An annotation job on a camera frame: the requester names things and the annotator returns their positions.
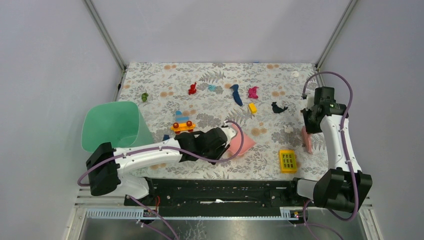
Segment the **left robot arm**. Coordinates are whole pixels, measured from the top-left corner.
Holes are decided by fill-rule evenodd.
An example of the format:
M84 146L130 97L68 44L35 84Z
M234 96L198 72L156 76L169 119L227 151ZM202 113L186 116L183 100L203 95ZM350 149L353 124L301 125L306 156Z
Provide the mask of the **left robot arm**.
M183 132L174 138L135 148L114 148L100 144L86 161L88 187L92 196L130 195L142 205L155 200L153 184L132 171L159 164L204 160L215 164L230 147L237 131L229 126L207 132Z

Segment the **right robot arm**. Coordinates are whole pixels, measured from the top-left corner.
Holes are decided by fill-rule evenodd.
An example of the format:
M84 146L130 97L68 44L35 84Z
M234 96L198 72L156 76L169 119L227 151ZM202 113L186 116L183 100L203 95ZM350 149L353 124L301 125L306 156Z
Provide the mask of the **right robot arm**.
M370 191L373 180L359 166L349 134L347 106L337 103L333 87L318 87L307 107L301 110L304 127L301 130L304 144L310 152L312 135L323 134L328 170L317 181L295 178L296 187L287 191L287 201L293 206L306 199L316 207L331 211L355 214Z

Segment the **pink dustpan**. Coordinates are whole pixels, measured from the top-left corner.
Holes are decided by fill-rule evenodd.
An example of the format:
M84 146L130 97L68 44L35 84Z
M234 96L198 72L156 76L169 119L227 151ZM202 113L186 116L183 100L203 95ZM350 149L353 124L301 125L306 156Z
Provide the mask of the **pink dustpan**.
M239 129L234 124L231 124L230 127L236 131L236 135L234 138L231 139L229 148L228 148L228 151L230 152L230 154L234 155L240 148L240 145L242 143L242 137L241 137L241 134L239 133ZM245 154L256 144L256 142L249 135L247 135L244 130L242 130L242 132L243 132L244 140L243 140L243 145L238 156Z

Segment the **pink brush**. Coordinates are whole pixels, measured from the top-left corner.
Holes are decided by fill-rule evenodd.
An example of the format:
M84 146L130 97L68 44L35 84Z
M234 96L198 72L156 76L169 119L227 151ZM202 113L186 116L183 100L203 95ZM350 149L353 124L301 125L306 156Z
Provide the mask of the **pink brush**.
M302 141L303 141L306 152L312 155L313 151L312 151L311 134L307 133L305 126L303 126L301 129L301 137L302 137Z

